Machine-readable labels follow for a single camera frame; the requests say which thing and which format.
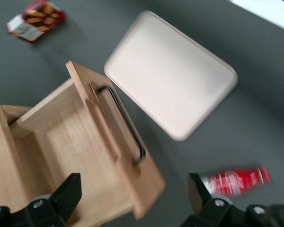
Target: red snack box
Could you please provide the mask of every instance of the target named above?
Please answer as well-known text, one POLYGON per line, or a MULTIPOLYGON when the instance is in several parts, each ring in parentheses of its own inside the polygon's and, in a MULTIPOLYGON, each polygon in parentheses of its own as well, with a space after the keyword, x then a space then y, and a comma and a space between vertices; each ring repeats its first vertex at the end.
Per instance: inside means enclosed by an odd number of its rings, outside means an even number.
POLYGON ((6 28, 11 35, 34 43, 63 20, 65 14, 58 6, 48 0, 35 0, 8 22, 6 28))

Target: wooden panel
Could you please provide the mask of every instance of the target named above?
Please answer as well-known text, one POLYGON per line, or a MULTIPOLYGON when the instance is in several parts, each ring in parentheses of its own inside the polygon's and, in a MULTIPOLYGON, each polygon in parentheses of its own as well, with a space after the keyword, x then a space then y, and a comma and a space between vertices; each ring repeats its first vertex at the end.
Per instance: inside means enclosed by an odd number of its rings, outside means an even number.
POLYGON ((117 173, 133 202, 134 215, 136 218, 142 218, 164 190, 164 180, 148 150, 146 150, 146 158, 142 163, 133 164, 133 150, 139 151, 137 144, 108 92, 101 94, 96 92, 104 84, 113 87, 111 81, 75 62, 70 61, 66 66, 84 105, 89 110, 111 152, 117 173), (105 114, 106 109, 111 109, 109 114, 105 114), (117 128, 108 124, 110 122, 116 122, 117 128))
POLYGON ((72 79, 67 80, 11 125, 13 136, 27 136, 78 99, 78 92, 72 79))
POLYGON ((9 206, 11 212, 22 209, 28 203, 22 168, 8 119, 0 106, 0 206, 9 206))
POLYGON ((99 226, 132 210, 107 147, 81 100, 16 142, 35 192, 30 199, 52 193, 70 173, 81 174, 82 198, 70 226, 99 226))
POLYGON ((20 117, 22 117, 24 114, 26 114, 26 112, 29 111, 31 107, 2 105, 2 109, 4 111, 4 115, 8 119, 8 124, 12 124, 16 120, 18 120, 20 117))

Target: wooden board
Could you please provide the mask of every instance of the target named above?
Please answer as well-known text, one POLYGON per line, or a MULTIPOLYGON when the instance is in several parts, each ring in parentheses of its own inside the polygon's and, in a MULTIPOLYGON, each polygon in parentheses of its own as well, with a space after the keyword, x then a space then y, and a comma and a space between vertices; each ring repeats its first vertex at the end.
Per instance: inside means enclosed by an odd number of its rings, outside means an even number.
POLYGON ((14 119, 8 114, 23 112, 23 107, 0 105, 0 206, 11 206, 15 212, 28 203, 27 192, 24 185, 24 172, 21 159, 18 155, 18 148, 10 133, 8 121, 14 119))
POLYGON ((137 166, 133 164, 133 152, 136 151, 138 154, 139 151, 136 142, 110 94, 96 92, 104 84, 113 88, 111 81, 75 62, 70 61, 66 66, 85 107, 111 151, 110 155, 117 173, 133 202, 134 215, 136 218, 142 218, 164 190, 164 180, 147 149, 146 158, 137 166), (114 122, 114 125, 109 125, 108 122, 114 122))

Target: black clamp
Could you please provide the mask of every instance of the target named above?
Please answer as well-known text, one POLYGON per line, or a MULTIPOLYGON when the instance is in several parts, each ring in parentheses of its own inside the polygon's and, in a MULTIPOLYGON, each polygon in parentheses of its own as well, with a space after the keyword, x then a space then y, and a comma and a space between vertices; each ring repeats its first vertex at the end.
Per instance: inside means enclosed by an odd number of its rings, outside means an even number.
POLYGON ((198 174, 189 174, 188 195, 194 215, 181 227, 284 227, 284 205, 250 205, 244 212, 213 198, 198 174))
POLYGON ((80 174, 71 174, 48 199, 35 199, 12 214, 0 207, 0 227, 64 227, 81 197, 80 174))

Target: red package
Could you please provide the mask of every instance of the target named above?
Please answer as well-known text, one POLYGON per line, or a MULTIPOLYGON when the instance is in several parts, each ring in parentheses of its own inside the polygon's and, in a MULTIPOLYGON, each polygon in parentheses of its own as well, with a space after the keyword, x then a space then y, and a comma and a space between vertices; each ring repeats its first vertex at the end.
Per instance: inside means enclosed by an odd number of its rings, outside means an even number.
POLYGON ((271 181, 265 166, 231 169, 203 176, 201 179, 210 194, 221 194, 228 197, 247 193, 253 188, 271 181))
POLYGON ((8 22, 6 28, 11 35, 34 43, 63 20, 65 13, 58 6, 48 0, 35 0, 8 22))

